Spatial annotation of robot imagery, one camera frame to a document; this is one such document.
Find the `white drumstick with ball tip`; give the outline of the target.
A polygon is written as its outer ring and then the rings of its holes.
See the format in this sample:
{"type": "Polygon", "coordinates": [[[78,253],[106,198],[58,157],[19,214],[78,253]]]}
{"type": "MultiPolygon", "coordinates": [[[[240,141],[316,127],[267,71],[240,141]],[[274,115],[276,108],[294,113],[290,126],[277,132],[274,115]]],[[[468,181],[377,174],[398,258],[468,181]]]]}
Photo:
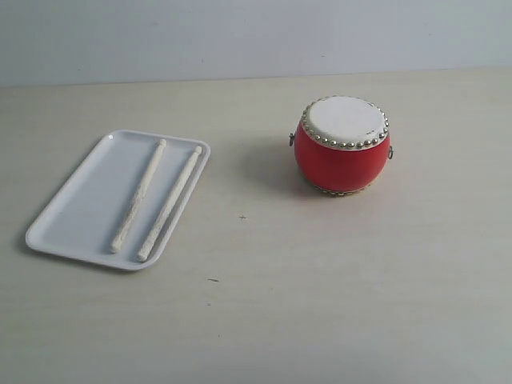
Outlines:
{"type": "Polygon", "coordinates": [[[189,177],[191,176],[192,171],[197,163],[199,155],[202,153],[202,148],[200,146],[196,146],[194,151],[186,160],[184,167],[182,168],[177,181],[173,184],[173,187],[166,198],[153,226],[150,229],[150,232],[146,236],[142,247],[137,253],[138,260],[140,262],[145,262],[150,256],[150,252],[152,251],[166,220],[170,216],[172,209],[174,208],[183,188],[185,187],[189,177]]]}

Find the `small red drum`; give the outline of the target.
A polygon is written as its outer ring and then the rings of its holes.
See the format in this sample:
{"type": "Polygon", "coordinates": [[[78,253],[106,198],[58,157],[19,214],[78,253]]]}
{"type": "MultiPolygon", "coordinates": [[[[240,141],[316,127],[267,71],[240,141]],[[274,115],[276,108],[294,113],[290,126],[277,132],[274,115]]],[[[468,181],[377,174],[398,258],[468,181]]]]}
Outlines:
{"type": "Polygon", "coordinates": [[[289,146],[304,179],[333,196],[367,188],[394,155],[384,110],[345,95],[309,104],[289,135],[289,146]]]}

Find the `white rectangular plastic tray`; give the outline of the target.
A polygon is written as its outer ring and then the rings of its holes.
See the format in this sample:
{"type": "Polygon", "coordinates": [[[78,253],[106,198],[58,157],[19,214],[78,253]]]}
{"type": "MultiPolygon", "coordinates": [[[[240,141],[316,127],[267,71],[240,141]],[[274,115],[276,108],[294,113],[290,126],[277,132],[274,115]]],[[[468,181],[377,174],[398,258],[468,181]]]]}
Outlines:
{"type": "Polygon", "coordinates": [[[114,131],[96,144],[33,221],[26,244],[32,250],[117,270],[147,268],[162,255],[209,156],[210,146],[200,140],[114,131]],[[166,140],[161,161],[122,249],[112,254],[110,244],[160,139],[166,140]],[[202,153],[194,170],[150,256],[140,262],[137,253],[196,146],[202,153]]]}

